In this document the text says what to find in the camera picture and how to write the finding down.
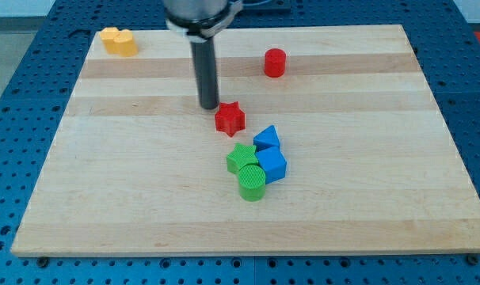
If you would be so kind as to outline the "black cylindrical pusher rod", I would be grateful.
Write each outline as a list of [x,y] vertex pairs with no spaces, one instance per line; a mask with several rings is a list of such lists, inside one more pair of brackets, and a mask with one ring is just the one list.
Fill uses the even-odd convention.
[[210,38],[203,43],[191,43],[191,49],[200,107],[215,109],[219,105],[219,87],[214,40]]

